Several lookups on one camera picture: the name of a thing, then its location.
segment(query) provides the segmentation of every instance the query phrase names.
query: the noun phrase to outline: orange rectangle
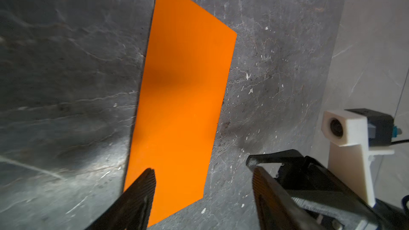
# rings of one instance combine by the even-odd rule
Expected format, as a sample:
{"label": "orange rectangle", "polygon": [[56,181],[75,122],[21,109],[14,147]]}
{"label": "orange rectangle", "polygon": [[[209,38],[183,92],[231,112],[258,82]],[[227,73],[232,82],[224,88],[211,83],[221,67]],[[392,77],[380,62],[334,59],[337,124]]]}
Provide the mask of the orange rectangle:
{"label": "orange rectangle", "polygon": [[203,197],[236,33],[191,0],[156,0],[125,189],[148,167],[149,226]]}

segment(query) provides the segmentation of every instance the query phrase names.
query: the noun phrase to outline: orange sheet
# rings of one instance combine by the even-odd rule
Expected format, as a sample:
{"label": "orange sheet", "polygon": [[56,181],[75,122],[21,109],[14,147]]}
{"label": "orange sheet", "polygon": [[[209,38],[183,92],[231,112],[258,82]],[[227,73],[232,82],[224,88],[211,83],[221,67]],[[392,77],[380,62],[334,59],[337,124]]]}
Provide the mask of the orange sheet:
{"label": "orange sheet", "polygon": [[203,198],[236,33],[190,0],[156,0],[125,189],[148,167],[148,226]]}

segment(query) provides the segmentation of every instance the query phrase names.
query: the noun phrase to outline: gray marble surface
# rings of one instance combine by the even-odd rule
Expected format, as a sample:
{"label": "gray marble surface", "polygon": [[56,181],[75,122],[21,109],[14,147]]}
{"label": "gray marble surface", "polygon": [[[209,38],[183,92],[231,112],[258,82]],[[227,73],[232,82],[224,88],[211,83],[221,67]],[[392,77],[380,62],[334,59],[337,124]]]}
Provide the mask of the gray marble surface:
{"label": "gray marble surface", "polygon": [[[204,198],[151,229],[257,229],[245,160],[308,154],[344,0],[193,1],[238,37]],[[120,195],[154,2],[0,0],[2,229],[83,229]]]}

